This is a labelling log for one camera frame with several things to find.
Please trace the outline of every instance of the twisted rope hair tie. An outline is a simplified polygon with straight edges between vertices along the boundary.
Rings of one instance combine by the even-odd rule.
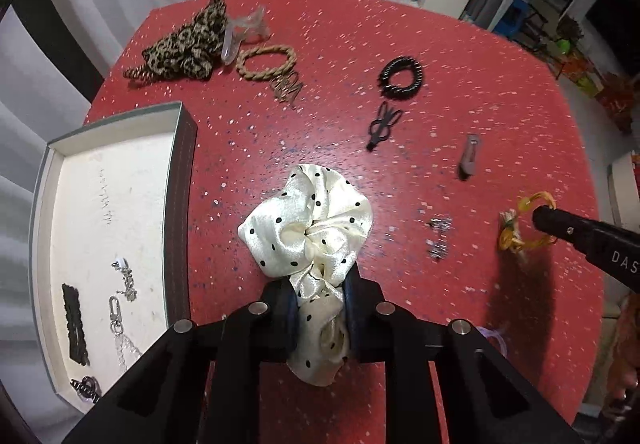
[[[287,55],[287,61],[280,65],[279,67],[274,67],[271,69],[265,69],[261,72],[251,72],[246,69],[244,66],[244,62],[248,58],[252,58],[254,56],[258,56],[259,54],[268,54],[271,52],[279,52]],[[293,50],[293,47],[289,46],[263,46],[263,47],[254,47],[253,49],[243,50],[240,54],[238,54],[238,60],[236,60],[236,69],[240,73],[244,79],[252,79],[257,81],[264,81],[276,78],[286,72],[289,72],[293,66],[296,64],[296,51]]]

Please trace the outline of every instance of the small metal clip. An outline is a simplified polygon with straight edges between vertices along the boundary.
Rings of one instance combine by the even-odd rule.
[[[124,331],[122,328],[122,314],[120,313],[120,302],[115,296],[109,298],[109,319],[111,320],[111,332],[119,336]]]
[[[124,280],[124,291],[116,291],[118,294],[124,294],[128,301],[133,301],[138,296],[133,283],[133,271],[129,267],[129,263],[126,259],[118,258],[113,264],[111,264],[116,271],[122,273],[122,279]]]
[[[287,101],[291,108],[294,108],[293,102],[296,100],[304,83],[302,81],[298,82],[298,72],[291,70],[273,78],[269,85],[278,101],[281,103]]]
[[[451,217],[434,217],[429,220],[429,225],[439,234],[439,239],[433,244],[430,254],[435,260],[441,260],[449,253],[445,233],[452,228]]]

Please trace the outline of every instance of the satin scrunchie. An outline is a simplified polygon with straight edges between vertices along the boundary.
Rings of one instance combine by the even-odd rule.
[[[349,353],[340,284],[372,223],[369,200],[340,173],[301,164],[238,228],[264,274],[290,277],[298,295],[298,345],[287,364],[305,382],[331,384]]]

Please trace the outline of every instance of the speckled red tabletop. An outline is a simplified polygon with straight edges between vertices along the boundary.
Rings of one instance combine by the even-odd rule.
[[[468,24],[382,0],[227,0],[231,16],[268,9],[270,44],[298,53],[305,87],[295,110],[268,84],[215,71],[209,82],[132,89],[122,69],[189,20],[206,0],[153,11],[106,79],[93,121],[181,100],[198,125],[189,206],[191,312],[199,324],[256,299],[266,278],[238,225],[286,182],[289,168],[340,171],[370,199],[374,224],[358,255],[386,299],[418,317],[463,317],[501,328],[509,359],[571,421],[590,379],[599,336],[602,278],[563,242],[519,268],[496,250],[498,213],[516,199],[551,192],[562,209],[597,217],[582,142],[548,69],[517,46]],[[424,67],[392,137],[364,147],[380,104],[376,79],[401,54]],[[276,56],[252,68],[279,65]],[[468,133],[481,136],[477,173],[456,178]],[[449,256],[428,256],[427,222],[450,214]],[[524,226],[523,235],[533,235]],[[348,363],[327,388],[302,383],[285,365],[261,375],[263,443],[383,443],[384,368]]]

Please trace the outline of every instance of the coil hair tie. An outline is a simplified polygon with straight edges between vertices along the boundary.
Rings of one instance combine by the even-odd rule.
[[[393,85],[391,76],[401,70],[410,70],[414,81],[407,87]],[[382,87],[382,95],[389,99],[405,100],[412,98],[422,86],[422,66],[411,56],[398,56],[387,63],[378,76],[378,83]]]

